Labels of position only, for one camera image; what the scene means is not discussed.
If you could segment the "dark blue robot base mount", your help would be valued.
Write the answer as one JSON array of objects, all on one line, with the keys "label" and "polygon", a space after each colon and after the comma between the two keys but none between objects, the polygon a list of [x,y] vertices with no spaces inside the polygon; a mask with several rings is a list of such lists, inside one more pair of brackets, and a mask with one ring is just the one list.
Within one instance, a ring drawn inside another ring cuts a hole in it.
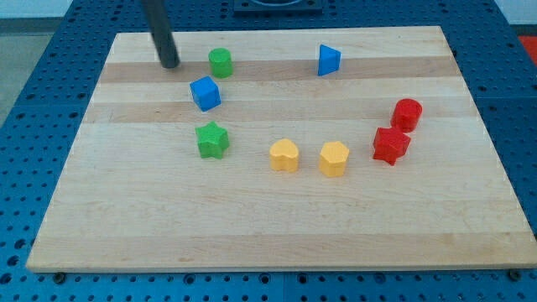
[{"label": "dark blue robot base mount", "polygon": [[323,0],[232,0],[234,15],[255,13],[321,13]]}]

